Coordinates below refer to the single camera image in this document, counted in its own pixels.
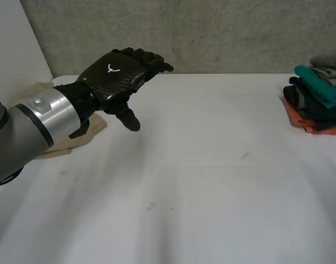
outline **silver metal ring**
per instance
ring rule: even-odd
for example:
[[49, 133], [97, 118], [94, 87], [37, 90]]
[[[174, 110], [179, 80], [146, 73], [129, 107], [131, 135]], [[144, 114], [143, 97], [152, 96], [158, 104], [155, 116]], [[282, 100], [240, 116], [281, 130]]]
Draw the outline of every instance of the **silver metal ring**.
[[50, 89], [23, 102], [43, 123], [54, 144], [62, 141], [81, 126], [80, 118], [70, 101], [58, 90]]

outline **gray cloth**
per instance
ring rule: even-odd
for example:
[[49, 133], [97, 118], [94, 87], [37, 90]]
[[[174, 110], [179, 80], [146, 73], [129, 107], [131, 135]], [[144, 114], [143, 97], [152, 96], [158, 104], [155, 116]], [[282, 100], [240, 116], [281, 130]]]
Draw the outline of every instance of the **gray cloth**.
[[331, 86], [336, 87], [336, 53], [320, 54], [310, 59], [319, 78], [326, 80]]
[[326, 80], [331, 86], [336, 87], [336, 69], [310, 67], [319, 78]]
[[336, 69], [336, 53], [320, 54], [310, 59], [310, 63], [316, 68]]

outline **white wall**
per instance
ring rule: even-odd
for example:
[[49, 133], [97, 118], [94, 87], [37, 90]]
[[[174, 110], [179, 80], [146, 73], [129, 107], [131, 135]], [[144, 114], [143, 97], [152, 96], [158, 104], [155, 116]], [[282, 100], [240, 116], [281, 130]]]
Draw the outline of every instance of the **white wall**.
[[7, 103], [37, 81], [53, 79], [18, 0], [0, 0], [0, 99]]

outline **round button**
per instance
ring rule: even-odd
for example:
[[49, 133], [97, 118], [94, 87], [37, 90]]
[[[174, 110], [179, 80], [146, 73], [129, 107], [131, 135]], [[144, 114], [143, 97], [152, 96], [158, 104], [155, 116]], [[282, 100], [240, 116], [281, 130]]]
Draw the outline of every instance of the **round button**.
[[44, 103], [43, 100], [40, 99], [40, 98], [35, 98], [35, 99], [33, 100], [33, 103], [34, 103], [34, 105], [35, 105], [36, 107], [43, 107], [43, 106], [45, 106], [45, 103]]

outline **robotic arm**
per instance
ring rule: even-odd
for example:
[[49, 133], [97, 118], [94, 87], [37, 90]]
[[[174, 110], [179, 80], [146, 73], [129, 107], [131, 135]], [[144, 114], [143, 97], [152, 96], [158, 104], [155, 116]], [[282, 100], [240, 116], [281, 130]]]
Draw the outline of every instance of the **robotic arm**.
[[56, 86], [8, 110], [0, 102], [0, 185], [67, 136], [86, 134], [95, 111], [114, 114], [128, 129], [140, 130], [128, 107], [130, 96], [159, 72], [173, 70], [152, 52], [114, 49], [72, 84]]

